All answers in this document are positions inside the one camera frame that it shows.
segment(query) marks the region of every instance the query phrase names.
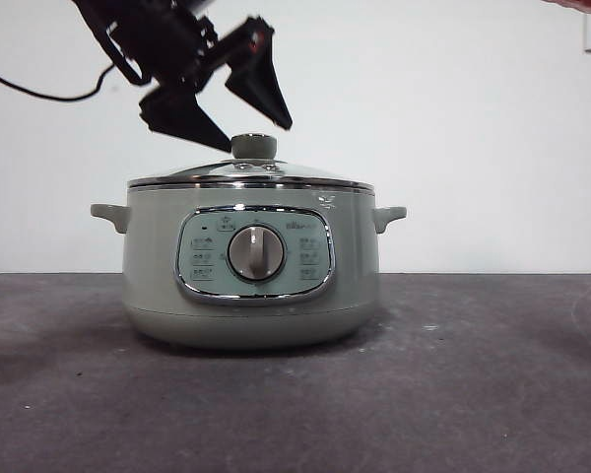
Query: black cable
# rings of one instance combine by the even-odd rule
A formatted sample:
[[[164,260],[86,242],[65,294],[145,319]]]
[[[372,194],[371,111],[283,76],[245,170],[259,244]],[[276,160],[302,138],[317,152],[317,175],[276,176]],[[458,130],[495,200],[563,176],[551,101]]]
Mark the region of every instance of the black cable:
[[[89,99],[90,97],[96,95],[100,91],[100,86],[102,85],[102,81],[105,78],[105,75],[111,71],[115,66],[110,64],[104,71],[100,73],[98,76],[97,85],[95,88],[88,92],[87,94],[83,94],[82,96],[76,97],[56,97],[56,96],[48,96],[46,94],[40,94],[39,92],[31,91],[26,89],[22,86],[18,86],[17,84],[13,84],[12,82],[7,81],[0,77],[0,84],[10,87],[11,89],[15,89],[16,91],[23,92],[33,97],[37,97],[38,99],[46,99],[47,101],[84,101],[85,99]]]

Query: electric cooker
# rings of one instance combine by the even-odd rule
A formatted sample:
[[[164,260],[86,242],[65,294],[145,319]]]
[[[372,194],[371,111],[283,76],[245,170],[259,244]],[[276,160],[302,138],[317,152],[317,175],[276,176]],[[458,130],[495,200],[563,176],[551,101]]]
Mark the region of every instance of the electric cooker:
[[[199,348],[341,337],[376,312],[377,234],[406,216],[371,185],[276,161],[276,139],[239,135],[233,158],[129,182],[94,204],[125,234],[123,296],[139,331]]]

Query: robotic arm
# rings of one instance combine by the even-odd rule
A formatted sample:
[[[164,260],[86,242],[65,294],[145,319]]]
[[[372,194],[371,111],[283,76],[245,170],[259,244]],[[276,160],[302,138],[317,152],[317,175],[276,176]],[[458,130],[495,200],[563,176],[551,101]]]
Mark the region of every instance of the robotic arm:
[[[274,30],[260,17],[218,39],[208,18],[196,16],[207,0],[73,2],[130,83],[158,81],[140,101],[140,116],[151,130],[229,152],[230,138],[195,98],[224,64],[231,68],[228,89],[277,125],[291,128],[272,63]]]

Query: gray table surface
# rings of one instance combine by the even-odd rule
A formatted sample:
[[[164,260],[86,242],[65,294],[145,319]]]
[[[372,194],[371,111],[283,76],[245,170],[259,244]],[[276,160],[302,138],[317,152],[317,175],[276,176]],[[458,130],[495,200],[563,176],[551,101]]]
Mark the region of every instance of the gray table surface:
[[[591,275],[382,281],[353,336],[220,353],[119,275],[0,275],[0,472],[591,472]]]

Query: chrome trim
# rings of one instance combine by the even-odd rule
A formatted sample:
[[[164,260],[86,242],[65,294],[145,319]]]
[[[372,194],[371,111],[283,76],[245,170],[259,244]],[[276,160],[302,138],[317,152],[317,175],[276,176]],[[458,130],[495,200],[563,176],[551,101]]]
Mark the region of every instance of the chrome trim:
[[[374,187],[364,182],[353,180],[342,180],[324,177],[297,177],[286,175],[165,175],[161,177],[142,177],[127,182],[127,186],[139,187],[144,185],[165,185],[165,184],[202,184],[210,183],[245,183],[245,184],[299,184],[299,185],[322,185],[329,187],[347,187],[351,189],[365,189],[373,191]]]
[[[165,190],[165,189],[304,189],[304,190],[326,190],[330,192],[350,192],[354,194],[374,195],[373,187],[370,189],[360,187],[341,187],[334,185],[317,184],[282,184],[273,182],[202,182],[186,184],[150,184],[129,187],[127,192],[140,192],[142,190]]]
[[[306,214],[312,215],[320,219],[322,224],[324,225],[324,229],[326,230],[326,242],[328,243],[328,251],[330,254],[330,267],[326,276],[319,283],[317,286],[308,289],[306,291],[300,291],[299,293],[290,293],[290,294],[280,294],[280,295],[273,295],[273,296],[239,296],[239,295],[225,295],[225,294],[213,294],[208,293],[205,291],[201,291],[197,288],[193,288],[184,281],[184,278],[181,275],[179,270],[179,252],[181,250],[181,240],[182,240],[182,233],[186,224],[190,219],[195,217],[199,214],[204,214],[208,212],[239,212],[239,211],[266,211],[266,212],[291,212],[291,213],[298,213],[298,214]],[[243,305],[243,306],[260,306],[260,305],[269,305],[269,304],[291,304],[291,303],[301,303],[304,301],[308,301],[314,297],[319,296],[323,293],[330,285],[330,283],[334,279],[335,275],[335,244],[333,242],[333,236],[331,234],[331,229],[328,224],[328,221],[324,218],[323,215],[315,212],[311,209],[303,209],[300,207],[288,207],[283,205],[244,205],[244,204],[236,204],[236,205],[225,205],[225,206],[218,206],[218,207],[199,207],[195,209],[194,212],[191,212],[181,222],[181,226],[179,228],[179,236],[177,238],[177,251],[175,253],[175,261],[174,261],[174,268],[173,268],[173,275],[175,277],[175,281],[179,284],[184,294],[191,296],[192,298],[198,300],[199,302],[206,303],[206,304],[219,304],[219,305]]]

